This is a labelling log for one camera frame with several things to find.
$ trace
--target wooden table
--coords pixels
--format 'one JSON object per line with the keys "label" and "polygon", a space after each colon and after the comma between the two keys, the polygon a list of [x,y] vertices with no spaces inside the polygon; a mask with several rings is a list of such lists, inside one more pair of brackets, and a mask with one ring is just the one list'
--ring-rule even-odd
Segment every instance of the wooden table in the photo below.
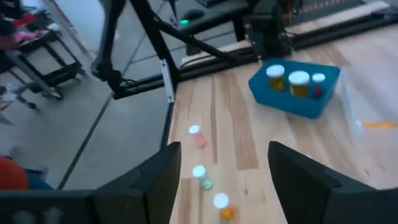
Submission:
{"label": "wooden table", "polygon": [[[385,6],[382,2],[361,6],[340,19]],[[327,26],[336,18],[339,16],[291,29],[300,32]],[[338,66],[375,59],[397,61],[397,40],[398,26],[390,26],[303,50],[291,58]],[[182,167],[170,223],[286,223],[270,177],[269,141],[279,141],[373,187],[398,186],[397,152],[354,147],[340,99],[340,81],[323,115],[309,120],[257,104],[248,80],[258,69],[259,65],[252,63],[179,84],[169,142],[182,143]],[[398,76],[392,82],[398,82]],[[208,142],[202,150],[188,133],[193,124],[201,125]],[[192,177],[192,168],[198,164],[205,165],[214,180],[211,191],[202,190]],[[213,196],[219,192],[227,193],[231,205],[238,209],[231,221],[220,220],[213,206]]]}

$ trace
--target gray floor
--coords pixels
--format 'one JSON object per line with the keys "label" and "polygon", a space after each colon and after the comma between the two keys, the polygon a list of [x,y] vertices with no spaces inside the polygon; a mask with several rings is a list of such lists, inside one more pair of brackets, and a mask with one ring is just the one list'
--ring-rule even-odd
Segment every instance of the gray floor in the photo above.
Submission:
{"label": "gray floor", "polygon": [[[162,1],[151,1],[152,8],[163,19],[169,19],[170,9]],[[208,39],[227,31],[232,24],[197,35]],[[160,63],[146,37],[137,16],[130,5],[125,8],[119,23],[120,38],[114,46],[113,62],[118,70],[126,70],[126,77],[140,79],[160,73]],[[164,35],[172,56],[179,65],[185,56],[184,44]],[[80,53],[69,38],[68,46],[88,68],[90,62]],[[207,40],[216,47],[233,43],[234,34]],[[53,47],[72,61],[59,44]],[[41,72],[58,69],[46,51],[40,49],[29,56],[29,60]],[[25,80],[27,77],[14,69]],[[32,111],[15,102],[3,114],[14,125],[0,125],[0,153],[6,154],[18,146],[16,157],[21,163],[49,167],[47,182],[58,187],[78,152],[82,151],[64,189],[95,189],[113,178],[140,164],[159,150],[165,121],[167,99],[163,88],[131,96],[123,100],[110,99],[109,87],[91,75],[81,78],[81,85],[62,85],[65,98],[62,101],[43,98],[27,91],[24,96],[36,103],[39,110]],[[8,73],[0,75],[0,83],[16,82]]]}

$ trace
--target blue container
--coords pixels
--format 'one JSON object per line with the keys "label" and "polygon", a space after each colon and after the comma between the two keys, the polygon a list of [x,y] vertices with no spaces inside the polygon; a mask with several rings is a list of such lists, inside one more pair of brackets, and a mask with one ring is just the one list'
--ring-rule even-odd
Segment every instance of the blue container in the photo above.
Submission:
{"label": "blue container", "polygon": [[[275,91],[269,88],[269,78],[266,70],[271,65],[282,65],[285,67],[285,91]],[[325,81],[318,84],[322,89],[322,96],[314,99],[314,83],[310,80],[308,87],[308,97],[294,96],[289,90],[289,74],[294,71],[304,71],[310,74],[323,73]],[[313,63],[294,62],[272,58],[266,60],[260,70],[249,80],[249,88],[253,93],[254,99],[262,105],[304,116],[306,118],[318,118],[325,106],[330,101],[335,91],[336,83],[340,75],[340,69],[336,66],[317,65]]]}

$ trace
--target wood grain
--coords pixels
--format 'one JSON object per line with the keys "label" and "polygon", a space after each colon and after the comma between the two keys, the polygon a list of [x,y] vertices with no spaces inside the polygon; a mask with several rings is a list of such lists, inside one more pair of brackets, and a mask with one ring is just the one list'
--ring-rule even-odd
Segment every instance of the wood grain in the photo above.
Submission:
{"label": "wood grain", "polygon": [[[390,26],[296,52],[289,59],[338,66],[397,61],[397,37],[398,26]],[[279,141],[373,187],[398,186],[397,152],[363,151],[353,144],[341,101],[341,79],[323,115],[309,120],[257,104],[248,80],[258,69],[252,63],[179,84],[169,141],[182,143],[182,180],[170,223],[225,223],[212,203],[219,192],[227,193],[238,209],[227,223],[286,223],[271,181],[269,141]],[[375,98],[367,91],[374,80],[356,78],[359,81],[353,85],[359,92]],[[398,77],[388,79],[395,85],[398,81]],[[386,116],[398,114],[398,106],[382,105],[380,100],[379,104],[374,106]],[[202,150],[188,134],[192,124],[201,125],[208,141]],[[198,164],[205,165],[214,180],[211,191],[200,190],[198,181],[191,179],[192,168]]]}

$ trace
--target white bottle cap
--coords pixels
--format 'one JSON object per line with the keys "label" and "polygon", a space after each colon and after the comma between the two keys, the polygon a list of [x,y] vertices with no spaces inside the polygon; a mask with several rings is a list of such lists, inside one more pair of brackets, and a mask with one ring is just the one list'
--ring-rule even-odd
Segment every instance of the white bottle cap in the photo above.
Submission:
{"label": "white bottle cap", "polygon": [[289,75],[289,82],[292,85],[304,85],[310,81],[310,75],[304,71],[295,71]]}
{"label": "white bottle cap", "polygon": [[312,75],[312,81],[315,83],[321,83],[323,81],[325,81],[325,75],[322,73],[315,73]]}
{"label": "white bottle cap", "polygon": [[268,77],[281,77],[285,73],[285,68],[281,65],[271,65],[267,68],[266,73]]}
{"label": "white bottle cap", "polygon": [[190,134],[197,134],[200,132],[200,126],[199,125],[193,125],[191,128],[189,128],[189,133]]}
{"label": "white bottle cap", "polygon": [[213,198],[213,204],[216,208],[226,208],[229,204],[229,198],[225,193],[216,194]]}
{"label": "white bottle cap", "polygon": [[196,178],[202,177],[206,174],[206,168],[203,165],[199,165],[193,168],[192,175]]}

